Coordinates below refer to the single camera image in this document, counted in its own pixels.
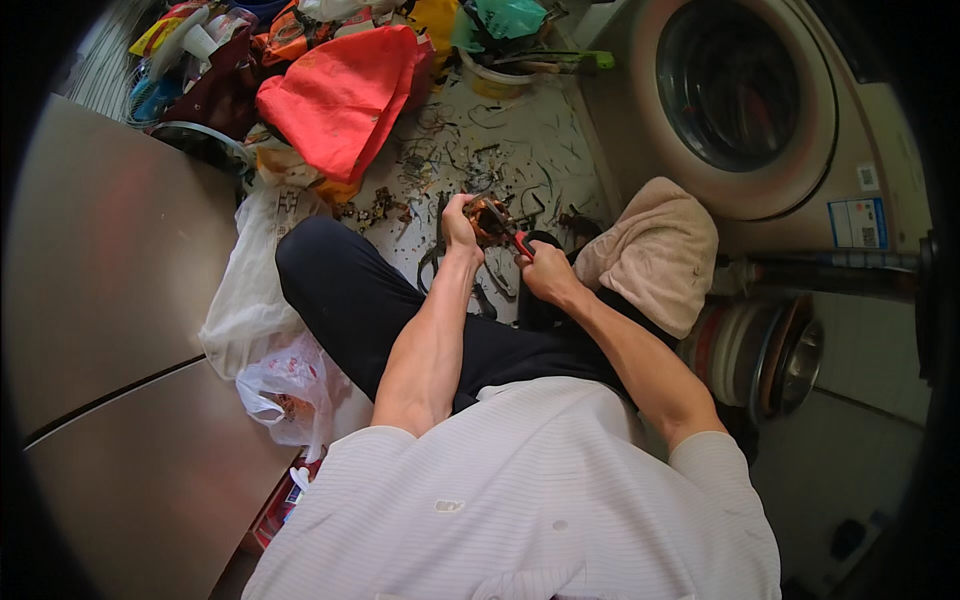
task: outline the green plastic bag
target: green plastic bag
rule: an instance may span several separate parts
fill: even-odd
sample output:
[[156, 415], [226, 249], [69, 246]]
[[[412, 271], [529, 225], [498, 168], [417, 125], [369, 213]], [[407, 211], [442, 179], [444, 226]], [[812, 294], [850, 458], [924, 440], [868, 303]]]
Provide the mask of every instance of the green plastic bag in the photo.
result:
[[535, 34], [546, 16], [546, 9], [534, 0], [476, 0], [476, 3], [477, 14], [493, 39]]
[[[535, 34], [543, 23], [546, 9], [534, 0], [476, 0], [477, 13], [494, 39], [523, 37]], [[483, 52], [484, 47], [473, 36], [477, 31], [463, 9], [453, 20], [450, 44], [469, 53]]]

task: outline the red-handled pliers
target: red-handled pliers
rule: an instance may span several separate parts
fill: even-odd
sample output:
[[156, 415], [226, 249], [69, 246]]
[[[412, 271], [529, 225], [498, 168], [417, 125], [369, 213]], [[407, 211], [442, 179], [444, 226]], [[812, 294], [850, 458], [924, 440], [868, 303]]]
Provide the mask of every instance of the red-handled pliers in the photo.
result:
[[490, 201], [490, 198], [484, 196], [482, 198], [483, 203], [487, 205], [487, 208], [493, 215], [496, 217], [497, 222], [500, 224], [500, 228], [503, 229], [503, 232], [507, 234], [507, 237], [510, 238], [510, 241], [513, 242], [514, 247], [518, 252], [529, 258], [530, 260], [534, 259], [534, 254], [537, 251], [534, 250], [533, 246], [530, 245], [530, 240], [527, 239], [527, 232], [521, 231], [516, 228], [516, 223], [513, 219], [508, 219], [493, 203]]

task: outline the knee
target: knee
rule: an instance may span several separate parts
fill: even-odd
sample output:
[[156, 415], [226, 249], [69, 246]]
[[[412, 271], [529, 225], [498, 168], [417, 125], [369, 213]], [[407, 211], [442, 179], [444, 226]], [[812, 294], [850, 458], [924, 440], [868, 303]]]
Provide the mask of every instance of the knee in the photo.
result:
[[356, 234], [344, 224], [326, 216], [303, 219], [276, 246], [276, 269], [281, 276], [297, 271], [301, 266], [317, 264], [317, 259], [331, 256], [337, 249], [350, 243]]

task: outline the barcode sticker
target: barcode sticker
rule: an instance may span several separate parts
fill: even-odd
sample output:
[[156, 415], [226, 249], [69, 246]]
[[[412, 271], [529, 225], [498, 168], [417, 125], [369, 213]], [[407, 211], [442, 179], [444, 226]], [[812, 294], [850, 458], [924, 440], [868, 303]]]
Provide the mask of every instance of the barcode sticker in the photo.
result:
[[880, 198], [827, 203], [833, 246], [887, 250], [887, 224]]
[[876, 178], [876, 167], [872, 162], [856, 165], [856, 179], [860, 183], [860, 191], [876, 192], [880, 189], [880, 181]]

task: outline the front-loading washing machine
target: front-loading washing machine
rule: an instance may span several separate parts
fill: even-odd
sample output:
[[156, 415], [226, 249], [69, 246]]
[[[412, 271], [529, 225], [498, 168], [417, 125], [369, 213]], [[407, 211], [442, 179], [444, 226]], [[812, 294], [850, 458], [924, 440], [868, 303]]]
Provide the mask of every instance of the front-loading washing machine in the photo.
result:
[[720, 251], [919, 253], [930, 217], [894, 88], [804, 0], [638, 0], [581, 80], [598, 172], [622, 207], [664, 175], [714, 216]]

